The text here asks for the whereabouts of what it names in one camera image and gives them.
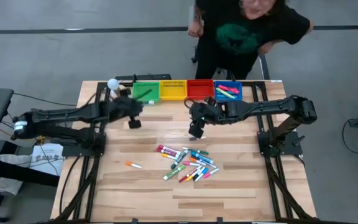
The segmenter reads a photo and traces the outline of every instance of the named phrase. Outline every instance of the blue bin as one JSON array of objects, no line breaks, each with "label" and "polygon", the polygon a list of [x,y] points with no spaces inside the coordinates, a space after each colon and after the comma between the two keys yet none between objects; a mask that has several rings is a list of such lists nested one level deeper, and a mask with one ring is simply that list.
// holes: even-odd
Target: blue bin
[{"label": "blue bin", "polygon": [[[236,97],[235,99],[228,98],[227,96],[224,96],[220,92],[216,91],[216,87],[218,87],[218,85],[237,88],[239,90],[239,94],[237,94],[237,95],[232,95],[231,94],[232,96]],[[241,82],[215,81],[215,83],[214,83],[214,91],[215,91],[215,99],[219,100],[219,101],[242,100],[242,84],[241,84]]]}]

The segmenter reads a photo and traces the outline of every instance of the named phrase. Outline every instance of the person's hand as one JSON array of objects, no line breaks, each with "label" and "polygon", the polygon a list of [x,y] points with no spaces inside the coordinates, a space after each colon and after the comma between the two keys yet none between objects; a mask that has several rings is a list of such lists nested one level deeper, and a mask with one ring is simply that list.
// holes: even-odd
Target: person's hand
[{"label": "person's hand", "polygon": [[201,25],[200,21],[193,21],[190,24],[187,33],[192,37],[201,37],[204,34],[204,27]]},{"label": "person's hand", "polygon": [[274,43],[273,42],[267,42],[266,44],[262,45],[259,49],[258,49],[258,53],[259,54],[267,54],[269,51],[271,51],[273,49]]}]

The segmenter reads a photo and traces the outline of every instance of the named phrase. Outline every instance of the green graphic print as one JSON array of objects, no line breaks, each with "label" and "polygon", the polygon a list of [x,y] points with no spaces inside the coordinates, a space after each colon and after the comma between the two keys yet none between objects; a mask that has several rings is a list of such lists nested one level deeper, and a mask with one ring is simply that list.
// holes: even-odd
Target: green graphic print
[{"label": "green graphic print", "polygon": [[262,35],[238,24],[224,24],[216,30],[216,41],[225,50],[235,54],[255,52],[261,45]]}]

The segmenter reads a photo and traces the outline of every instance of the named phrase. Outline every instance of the plastic tray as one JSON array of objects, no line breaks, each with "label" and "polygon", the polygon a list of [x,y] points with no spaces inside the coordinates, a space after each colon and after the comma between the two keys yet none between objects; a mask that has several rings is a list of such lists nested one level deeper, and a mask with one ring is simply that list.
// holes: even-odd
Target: plastic tray
[{"label": "plastic tray", "polygon": [[186,80],[161,80],[161,100],[184,100],[187,96]]},{"label": "plastic tray", "polygon": [[[220,92],[216,91],[216,87],[218,87],[218,85],[237,88],[239,90],[239,94],[237,94],[237,95],[231,94],[232,96],[236,97],[235,99],[231,99],[226,96],[222,96]],[[214,91],[215,91],[215,99],[219,100],[219,101],[242,100],[242,84],[241,84],[241,82],[215,81]]]},{"label": "plastic tray", "polygon": [[160,83],[158,82],[134,83],[134,93],[132,95],[137,98],[148,90],[152,91],[138,100],[142,102],[149,102],[150,100],[158,102],[160,100]]},{"label": "plastic tray", "polygon": [[214,96],[213,80],[187,80],[187,98],[203,100]]}]

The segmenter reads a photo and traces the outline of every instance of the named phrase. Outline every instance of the yellow bin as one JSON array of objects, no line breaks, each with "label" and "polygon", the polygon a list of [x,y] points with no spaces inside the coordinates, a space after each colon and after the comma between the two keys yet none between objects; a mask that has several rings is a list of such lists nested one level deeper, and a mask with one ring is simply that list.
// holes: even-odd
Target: yellow bin
[{"label": "yellow bin", "polygon": [[187,96],[186,80],[161,80],[161,100],[184,100]]}]

